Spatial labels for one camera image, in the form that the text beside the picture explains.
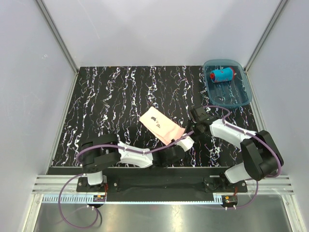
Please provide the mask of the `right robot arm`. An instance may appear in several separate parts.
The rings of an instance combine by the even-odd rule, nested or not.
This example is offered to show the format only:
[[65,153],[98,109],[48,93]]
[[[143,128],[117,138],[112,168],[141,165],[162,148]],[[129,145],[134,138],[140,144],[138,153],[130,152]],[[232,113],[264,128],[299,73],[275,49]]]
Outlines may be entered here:
[[231,124],[226,120],[231,112],[223,107],[221,109],[227,111],[222,118],[209,115],[203,106],[191,109],[187,126],[187,130],[194,135],[209,132],[211,136],[225,140],[241,150],[242,163],[224,172],[224,176],[219,179],[220,188],[228,192],[239,181],[260,181],[265,177],[279,176],[284,161],[270,133],[266,130],[246,130]]

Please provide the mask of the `red blue patterned towel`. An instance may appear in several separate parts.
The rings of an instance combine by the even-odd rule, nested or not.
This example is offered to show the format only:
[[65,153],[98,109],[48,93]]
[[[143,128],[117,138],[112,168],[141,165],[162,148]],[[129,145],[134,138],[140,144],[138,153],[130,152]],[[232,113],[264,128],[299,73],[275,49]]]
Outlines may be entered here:
[[231,67],[221,70],[213,70],[210,72],[210,79],[213,83],[232,81],[235,76],[235,71]]

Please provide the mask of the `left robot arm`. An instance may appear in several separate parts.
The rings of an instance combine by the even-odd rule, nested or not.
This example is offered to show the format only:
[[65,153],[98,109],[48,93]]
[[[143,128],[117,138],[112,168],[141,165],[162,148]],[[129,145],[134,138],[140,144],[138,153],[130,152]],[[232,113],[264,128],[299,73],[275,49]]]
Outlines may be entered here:
[[138,148],[118,140],[115,134],[107,134],[82,144],[76,156],[87,177],[87,185],[93,191],[104,187],[102,171],[118,163],[135,165],[139,168],[152,166],[168,167],[181,159],[193,146],[188,134],[160,148]]

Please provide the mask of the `pink towel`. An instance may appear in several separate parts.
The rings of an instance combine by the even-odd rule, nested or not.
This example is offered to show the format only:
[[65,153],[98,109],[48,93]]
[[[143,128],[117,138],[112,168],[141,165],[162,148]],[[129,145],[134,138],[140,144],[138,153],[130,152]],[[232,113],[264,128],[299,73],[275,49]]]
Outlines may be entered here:
[[140,122],[163,144],[180,139],[185,129],[166,117],[153,106],[140,117]]

